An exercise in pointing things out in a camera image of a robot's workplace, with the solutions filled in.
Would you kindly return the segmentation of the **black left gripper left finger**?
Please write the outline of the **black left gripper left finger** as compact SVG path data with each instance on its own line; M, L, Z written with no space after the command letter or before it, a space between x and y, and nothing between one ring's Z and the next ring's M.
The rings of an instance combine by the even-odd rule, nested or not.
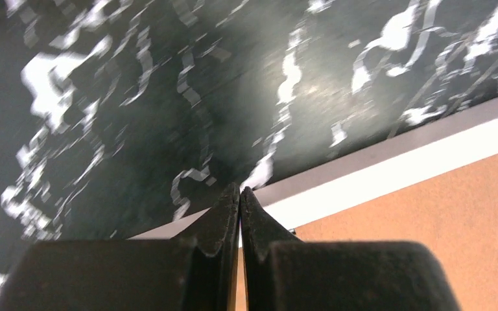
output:
M228 310L239 198L238 186L227 186L166 240L37 243L0 286L0 310Z

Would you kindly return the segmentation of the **white picture frame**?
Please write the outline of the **white picture frame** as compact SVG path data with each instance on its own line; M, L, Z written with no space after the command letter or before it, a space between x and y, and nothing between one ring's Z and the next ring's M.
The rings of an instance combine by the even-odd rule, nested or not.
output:
M498 98L256 191L303 240L413 240L498 310Z

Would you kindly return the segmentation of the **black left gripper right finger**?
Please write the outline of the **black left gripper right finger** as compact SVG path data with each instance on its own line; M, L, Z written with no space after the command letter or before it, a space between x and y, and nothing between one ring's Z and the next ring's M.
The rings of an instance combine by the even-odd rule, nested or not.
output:
M458 310L433 253L411 241L303 242L240 196L249 310Z

